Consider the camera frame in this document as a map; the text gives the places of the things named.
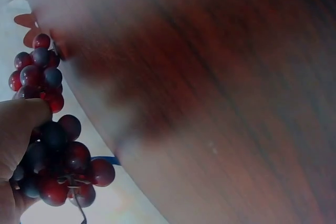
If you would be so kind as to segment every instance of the brown wooden table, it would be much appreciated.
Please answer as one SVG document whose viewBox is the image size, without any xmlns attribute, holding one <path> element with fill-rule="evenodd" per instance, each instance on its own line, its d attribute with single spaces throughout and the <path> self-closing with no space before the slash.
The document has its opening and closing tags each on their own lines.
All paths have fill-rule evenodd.
<svg viewBox="0 0 336 224">
<path fill-rule="evenodd" d="M 96 129 L 180 224 L 336 223 L 335 1 L 29 0 Z"/>
</svg>

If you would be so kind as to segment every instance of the artificial grape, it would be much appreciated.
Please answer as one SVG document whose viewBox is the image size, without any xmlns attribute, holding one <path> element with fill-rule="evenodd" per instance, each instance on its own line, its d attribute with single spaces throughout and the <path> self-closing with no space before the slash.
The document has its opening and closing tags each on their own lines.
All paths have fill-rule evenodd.
<svg viewBox="0 0 336 224">
<path fill-rule="evenodd" d="M 9 77 L 8 84 L 13 91 L 18 91 L 21 87 L 20 71 L 14 71 Z"/>
<path fill-rule="evenodd" d="M 20 73 L 20 81 L 23 86 L 40 87 L 42 84 L 43 75 L 41 70 L 30 65 L 25 67 Z"/>
<path fill-rule="evenodd" d="M 91 206 L 96 199 L 96 191 L 91 184 L 90 185 L 83 184 L 80 186 L 78 190 L 74 190 L 74 192 L 77 196 L 77 200 L 81 208 Z M 75 200 L 74 192 L 70 191 L 68 197 L 70 199 L 70 202 L 76 207 L 78 207 L 77 202 Z"/>
<path fill-rule="evenodd" d="M 25 170 L 38 174 L 49 164 L 48 149 L 41 142 L 30 144 L 22 160 Z"/>
<path fill-rule="evenodd" d="M 89 149 L 80 142 L 71 142 L 64 151 L 64 166 L 72 173 L 84 173 L 91 160 Z"/>
<path fill-rule="evenodd" d="M 67 145 L 67 134 L 57 122 L 47 122 L 40 127 L 41 142 L 50 150 L 61 151 Z"/>
<path fill-rule="evenodd" d="M 57 68 L 44 70 L 44 77 L 47 85 L 51 88 L 58 88 L 62 84 L 62 73 Z"/>
<path fill-rule="evenodd" d="M 31 175 L 19 181 L 19 186 L 21 192 L 29 198 L 37 198 L 39 197 L 38 191 L 38 180 L 37 177 Z"/>
<path fill-rule="evenodd" d="M 27 52 L 20 52 L 14 59 L 14 66 L 17 70 L 22 70 L 24 67 L 33 64 L 30 54 Z"/>
<path fill-rule="evenodd" d="M 49 50 L 49 55 L 50 55 L 50 61 L 47 67 L 57 68 L 59 66 L 61 59 L 59 58 L 58 55 L 56 55 L 55 51 L 53 50 Z"/>
<path fill-rule="evenodd" d="M 115 171 L 113 165 L 105 159 L 96 158 L 90 163 L 90 181 L 95 186 L 106 187 L 114 181 Z"/>
<path fill-rule="evenodd" d="M 59 184 L 56 178 L 44 177 L 38 184 L 41 199 L 50 206 L 62 206 L 69 192 L 67 183 Z"/>
<path fill-rule="evenodd" d="M 61 84 L 57 89 L 56 89 L 60 94 L 63 93 L 63 85 Z"/>
<path fill-rule="evenodd" d="M 24 175 L 25 171 L 23 170 L 22 166 L 18 165 L 16 166 L 16 169 L 13 172 L 12 180 L 20 181 L 21 179 L 23 179 Z"/>
<path fill-rule="evenodd" d="M 31 99 L 40 98 L 40 92 L 37 88 L 31 86 L 23 86 L 13 96 L 13 99 Z"/>
<path fill-rule="evenodd" d="M 33 51 L 33 62 L 34 65 L 45 68 L 50 62 L 50 55 L 48 49 L 43 47 L 36 48 Z"/>
<path fill-rule="evenodd" d="M 46 48 L 50 47 L 50 38 L 46 34 L 39 34 L 33 40 L 33 48 Z"/>
<path fill-rule="evenodd" d="M 67 133 L 68 141 L 75 141 L 79 137 L 82 126 L 77 117 L 73 115 L 64 115 L 58 120 L 58 123 L 62 125 Z"/>
<path fill-rule="evenodd" d="M 41 138 L 40 130 L 38 128 L 34 128 L 31 132 L 29 143 L 30 144 L 35 143 L 36 141 L 40 140 L 40 138 Z"/>
<path fill-rule="evenodd" d="M 61 93 L 55 90 L 41 94 L 41 99 L 45 100 L 53 113 L 61 111 L 64 107 L 64 98 Z"/>
</svg>

